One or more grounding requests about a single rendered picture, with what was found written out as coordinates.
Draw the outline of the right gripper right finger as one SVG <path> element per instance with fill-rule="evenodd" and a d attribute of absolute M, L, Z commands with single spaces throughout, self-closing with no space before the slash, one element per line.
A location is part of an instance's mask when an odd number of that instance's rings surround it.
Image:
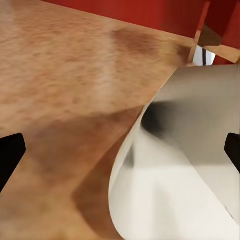
<path fill-rule="evenodd" d="M 240 135 L 229 133 L 224 150 L 240 173 Z"/>

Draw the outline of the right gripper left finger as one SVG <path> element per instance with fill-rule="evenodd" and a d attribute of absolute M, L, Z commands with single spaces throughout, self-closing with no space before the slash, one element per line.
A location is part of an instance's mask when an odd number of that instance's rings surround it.
<path fill-rule="evenodd" d="M 22 133 L 0 138 L 0 193 L 26 152 Z"/>

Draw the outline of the paper coffee filter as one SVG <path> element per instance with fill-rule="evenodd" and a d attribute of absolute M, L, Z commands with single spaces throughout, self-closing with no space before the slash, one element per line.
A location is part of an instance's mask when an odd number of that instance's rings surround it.
<path fill-rule="evenodd" d="M 124 240 L 240 240 L 240 64 L 179 67 L 125 138 L 108 191 Z"/>

